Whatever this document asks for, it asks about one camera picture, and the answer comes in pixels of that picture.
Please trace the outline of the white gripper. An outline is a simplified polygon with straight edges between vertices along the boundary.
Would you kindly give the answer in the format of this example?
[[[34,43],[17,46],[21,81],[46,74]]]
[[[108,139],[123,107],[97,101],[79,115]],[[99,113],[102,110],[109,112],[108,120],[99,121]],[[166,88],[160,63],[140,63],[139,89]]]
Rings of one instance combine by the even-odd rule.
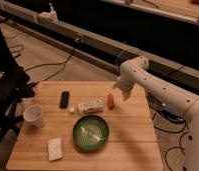
[[[130,98],[132,89],[135,85],[135,81],[129,79],[126,76],[121,75],[117,81],[113,84],[113,88],[118,88],[122,92],[123,100],[126,101]]]

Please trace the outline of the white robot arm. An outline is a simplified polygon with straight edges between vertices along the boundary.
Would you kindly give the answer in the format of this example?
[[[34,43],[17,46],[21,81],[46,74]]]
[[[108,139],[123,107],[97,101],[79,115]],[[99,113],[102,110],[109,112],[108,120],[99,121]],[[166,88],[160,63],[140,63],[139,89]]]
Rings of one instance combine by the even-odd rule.
[[[131,96],[135,84],[139,84],[157,99],[164,102],[183,117],[189,126],[191,140],[185,151],[186,171],[199,171],[199,95],[175,86],[147,72],[149,61],[144,56],[123,62],[120,77],[113,85],[122,91],[123,99]]]

